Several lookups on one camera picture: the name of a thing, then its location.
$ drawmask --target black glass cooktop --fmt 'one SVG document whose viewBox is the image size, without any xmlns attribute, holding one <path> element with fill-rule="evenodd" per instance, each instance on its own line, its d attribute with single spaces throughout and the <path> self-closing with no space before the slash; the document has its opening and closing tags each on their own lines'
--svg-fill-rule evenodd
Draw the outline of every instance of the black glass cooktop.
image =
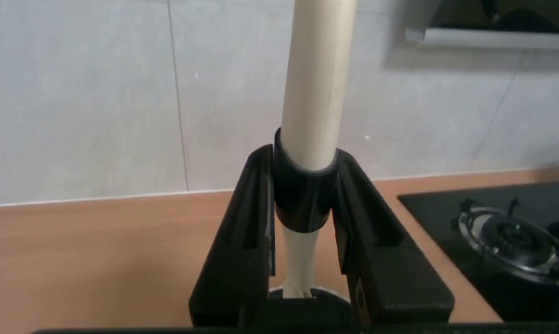
<svg viewBox="0 0 559 334">
<path fill-rule="evenodd" d="M 503 320 L 559 320 L 559 183 L 399 199 Z"/>
</svg>

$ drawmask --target black plastic clamp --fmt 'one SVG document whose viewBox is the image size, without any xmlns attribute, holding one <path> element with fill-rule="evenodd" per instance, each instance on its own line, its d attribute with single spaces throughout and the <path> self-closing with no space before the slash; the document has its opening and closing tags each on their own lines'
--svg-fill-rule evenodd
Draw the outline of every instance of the black plastic clamp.
<svg viewBox="0 0 559 334">
<path fill-rule="evenodd" d="M 329 218 L 342 156 L 335 150 L 333 162 L 326 169 L 304 170 L 288 157 L 280 135 L 278 129 L 273 150 L 276 214 L 294 232 L 317 231 Z"/>
</svg>

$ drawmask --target tile grout line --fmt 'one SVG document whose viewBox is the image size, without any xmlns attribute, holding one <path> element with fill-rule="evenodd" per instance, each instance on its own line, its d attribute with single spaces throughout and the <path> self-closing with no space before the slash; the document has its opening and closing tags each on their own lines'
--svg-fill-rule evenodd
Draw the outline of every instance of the tile grout line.
<svg viewBox="0 0 559 334">
<path fill-rule="evenodd" d="M 494 125 L 494 122 L 499 117 L 499 114 L 501 113 L 502 105 L 504 104 L 504 101 L 507 99 L 507 97 L 509 95 L 509 91 L 511 91 L 511 87 L 513 86 L 514 79 L 516 78 L 517 74 L 519 74 L 519 71 L 521 69 L 523 69 L 523 66 L 525 65 L 525 61 L 526 61 L 528 56 L 529 56 L 529 53 L 524 52 L 523 55 L 519 58 L 519 61 L 518 61 L 519 64 L 517 65 L 517 68 L 513 73 L 513 78 L 511 78 L 511 81 L 509 82 L 509 85 L 504 90 L 504 94 L 502 95 L 502 98 L 500 99 L 500 103 L 497 106 L 496 111 L 494 112 L 494 116 L 492 116 L 492 119 L 490 120 L 490 123 L 487 126 L 486 131 L 484 132 L 484 137 L 480 141 L 480 145 L 477 147 L 477 150 L 475 151 L 474 158 L 472 159 L 472 162 L 469 164 L 469 168 L 468 168 L 467 172 L 471 172 L 471 171 L 474 170 L 475 161 L 477 160 L 477 157 L 479 157 L 480 152 L 482 151 L 482 148 L 484 148 L 484 144 L 486 143 L 486 139 L 488 139 L 488 134 L 490 133 L 492 125 Z"/>
<path fill-rule="evenodd" d="M 175 50 L 175 33 L 174 33 L 174 29 L 172 27 L 172 10 L 170 8 L 170 1 L 171 0 L 167 0 L 166 1 L 166 6 L 168 8 L 168 26 L 170 27 L 170 44 L 172 46 L 172 64 L 173 64 L 173 70 L 174 70 L 174 74 L 175 74 L 175 89 L 176 89 L 176 109 L 178 112 L 178 127 L 180 130 L 180 141 L 181 141 L 181 147 L 183 148 L 183 168 L 184 168 L 184 172 L 185 172 L 185 186 L 187 187 L 186 191 L 190 191 L 189 190 L 189 170 L 187 168 L 187 150 L 185 148 L 185 132 L 183 131 L 183 116 L 182 113 L 180 112 L 180 94 L 178 91 L 178 73 L 176 71 L 176 50 Z"/>
</svg>

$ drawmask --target wooden countertop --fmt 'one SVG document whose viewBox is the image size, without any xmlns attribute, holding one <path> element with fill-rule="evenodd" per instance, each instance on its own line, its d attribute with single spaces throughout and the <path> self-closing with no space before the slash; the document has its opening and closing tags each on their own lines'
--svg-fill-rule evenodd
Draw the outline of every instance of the wooden countertop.
<svg viewBox="0 0 559 334">
<path fill-rule="evenodd" d="M 455 295 L 451 322 L 498 316 L 423 231 L 397 195 L 559 180 L 559 170 L 377 182 L 381 194 Z M 39 328 L 187 327 L 188 299 L 230 193 L 0 207 L 0 333 Z M 277 228 L 277 276 L 283 253 Z M 331 222 L 315 281 L 347 296 Z"/>
</svg>

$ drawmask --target range hood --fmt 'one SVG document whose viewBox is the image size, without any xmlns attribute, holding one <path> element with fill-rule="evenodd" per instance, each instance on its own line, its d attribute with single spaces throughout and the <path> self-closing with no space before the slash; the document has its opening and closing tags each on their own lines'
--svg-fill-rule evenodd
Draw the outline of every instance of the range hood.
<svg viewBox="0 0 559 334">
<path fill-rule="evenodd" d="M 559 0 L 443 0 L 418 45 L 559 50 Z"/>
</svg>

